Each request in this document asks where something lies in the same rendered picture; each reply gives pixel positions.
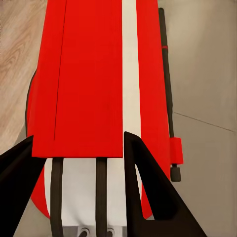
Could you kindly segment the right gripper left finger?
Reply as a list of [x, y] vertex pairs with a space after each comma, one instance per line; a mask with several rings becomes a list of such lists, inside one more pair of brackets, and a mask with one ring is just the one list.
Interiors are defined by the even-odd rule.
[[0, 155], [0, 237], [13, 237], [47, 158], [32, 157], [33, 135]]

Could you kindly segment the radio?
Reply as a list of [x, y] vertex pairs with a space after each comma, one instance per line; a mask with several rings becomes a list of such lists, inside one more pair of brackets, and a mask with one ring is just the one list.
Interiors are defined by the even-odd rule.
[[[124, 132], [139, 136], [172, 182], [174, 137], [164, 9], [158, 0], [47, 0], [25, 127], [47, 158], [31, 199], [52, 237], [122, 237], [127, 226]], [[153, 215], [137, 165], [145, 219]]]

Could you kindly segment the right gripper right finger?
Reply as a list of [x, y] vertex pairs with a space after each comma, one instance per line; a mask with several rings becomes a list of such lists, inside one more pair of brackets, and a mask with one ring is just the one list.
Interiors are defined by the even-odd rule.
[[[207, 237], [143, 140], [124, 132], [127, 237]], [[137, 165], [154, 220], [143, 217]]]

